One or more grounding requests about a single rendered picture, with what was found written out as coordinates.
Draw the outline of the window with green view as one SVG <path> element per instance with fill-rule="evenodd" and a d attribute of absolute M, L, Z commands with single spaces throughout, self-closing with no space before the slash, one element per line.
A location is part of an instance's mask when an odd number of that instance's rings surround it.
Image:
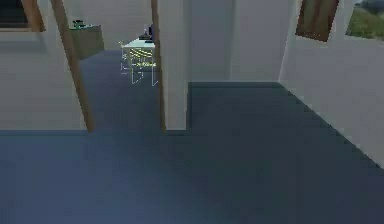
<path fill-rule="evenodd" d="M 356 0 L 346 35 L 384 41 L 384 0 Z"/>

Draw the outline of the olive brown cabinet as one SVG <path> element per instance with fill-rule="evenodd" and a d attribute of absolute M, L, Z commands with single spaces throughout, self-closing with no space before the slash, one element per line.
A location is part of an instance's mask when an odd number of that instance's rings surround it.
<path fill-rule="evenodd" d="M 87 25 L 70 29 L 76 54 L 80 60 L 94 56 L 104 50 L 104 39 L 100 25 Z"/>

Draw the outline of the brown framed wall picture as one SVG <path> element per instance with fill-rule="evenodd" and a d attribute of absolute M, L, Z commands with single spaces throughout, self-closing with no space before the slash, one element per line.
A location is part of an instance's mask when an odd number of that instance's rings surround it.
<path fill-rule="evenodd" d="M 327 42 L 340 0 L 302 0 L 296 36 Z"/>

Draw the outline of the dark wood framed picture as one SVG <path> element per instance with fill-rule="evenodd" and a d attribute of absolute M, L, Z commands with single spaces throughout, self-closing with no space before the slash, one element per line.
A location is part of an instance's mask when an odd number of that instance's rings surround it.
<path fill-rule="evenodd" d="M 0 32 L 44 32 L 37 0 L 0 0 Z"/>

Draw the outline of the dark blue object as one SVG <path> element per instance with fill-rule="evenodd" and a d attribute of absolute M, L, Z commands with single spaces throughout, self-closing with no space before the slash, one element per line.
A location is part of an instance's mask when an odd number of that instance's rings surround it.
<path fill-rule="evenodd" d="M 153 25 L 150 25 L 147 29 L 145 29 L 144 33 L 139 36 L 139 39 L 153 42 L 154 41 Z"/>

